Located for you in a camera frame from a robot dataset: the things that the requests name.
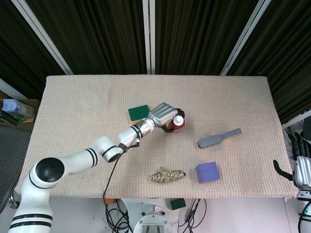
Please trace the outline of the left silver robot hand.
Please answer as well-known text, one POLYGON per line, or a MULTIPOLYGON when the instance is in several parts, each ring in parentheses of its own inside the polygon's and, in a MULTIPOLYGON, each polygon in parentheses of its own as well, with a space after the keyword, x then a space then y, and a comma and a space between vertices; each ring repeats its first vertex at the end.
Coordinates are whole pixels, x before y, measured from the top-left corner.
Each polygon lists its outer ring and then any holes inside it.
POLYGON ((155 127, 173 133, 185 127, 185 112, 163 102, 148 113, 155 127))

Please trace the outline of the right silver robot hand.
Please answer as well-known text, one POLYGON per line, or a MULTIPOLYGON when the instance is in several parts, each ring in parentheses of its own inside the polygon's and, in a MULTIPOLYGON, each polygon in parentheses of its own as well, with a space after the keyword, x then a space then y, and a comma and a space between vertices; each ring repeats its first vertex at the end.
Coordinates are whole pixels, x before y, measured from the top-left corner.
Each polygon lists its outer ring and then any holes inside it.
POLYGON ((280 169, 277 160, 273 160, 275 171, 303 191, 311 190, 311 144, 299 133, 295 132, 294 136, 288 135, 292 143, 292 159, 294 160, 294 170, 292 174, 280 169))

